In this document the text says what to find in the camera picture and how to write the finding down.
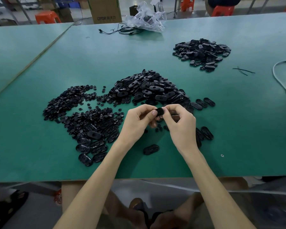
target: plastic bag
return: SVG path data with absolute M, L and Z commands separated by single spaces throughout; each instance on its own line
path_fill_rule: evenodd
M 165 12 L 154 13 L 145 1 L 138 4 L 137 11 L 135 16 L 126 15 L 125 23 L 127 26 L 155 32 L 164 31 L 163 24 L 167 19 Z

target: green table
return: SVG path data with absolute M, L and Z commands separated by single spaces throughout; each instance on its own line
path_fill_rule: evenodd
M 0 27 L 0 91 L 72 23 Z
M 0 94 L 0 182 L 88 179 L 98 164 L 80 163 L 76 141 L 62 124 L 44 121 L 43 109 L 70 86 L 96 85 L 100 95 L 103 85 L 109 91 L 116 80 L 144 68 L 168 77 L 193 101 L 216 102 L 194 115 L 198 127 L 214 134 L 201 151 L 217 176 L 286 175 L 286 92 L 271 74 L 272 66 L 286 59 L 286 13 L 170 20 L 162 34 L 98 31 L 116 27 L 72 26 Z M 199 38 L 232 48 L 212 73 L 172 56 L 176 43 Z M 237 66 L 255 74 L 232 70 Z M 276 72 L 286 83 L 286 64 Z M 86 104 L 81 107 L 87 110 Z M 118 108 L 127 112 L 133 105 L 114 111 Z M 142 149 L 154 143 L 160 151 L 143 156 Z M 150 129 L 125 156 L 116 178 L 164 177 L 191 177 L 191 172 L 169 133 Z

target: person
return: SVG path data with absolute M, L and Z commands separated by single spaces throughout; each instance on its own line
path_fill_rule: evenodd
M 244 199 L 233 198 L 228 193 L 199 151 L 195 117 L 179 104 L 167 105 L 163 111 L 160 118 L 165 120 L 173 143 L 189 166 L 201 194 L 194 193 L 179 208 L 159 214 L 150 229 L 255 228 L 247 217 L 246 208 L 238 206 L 242 206 Z M 179 115 L 178 122 L 172 114 Z M 142 200 L 135 198 L 127 208 L 110 187 L 127 151 L 140 139 L 147 125 L 156 127 L 156 120 L 160 119 L 156 115 L 156 107 L 147 104 L 130 109 L 119 137 L 88 181 L 62 183 L 63 214 L 54 229 L 147 229 L 148 219 L 141 207 Z M 227 184 L 235 188 L 244 186 L 235 184 L 233 179 Z
M 212 16 L 216 6 L 236 6 L 240 1 L 241 0 L 206 0 L 206 11 Z

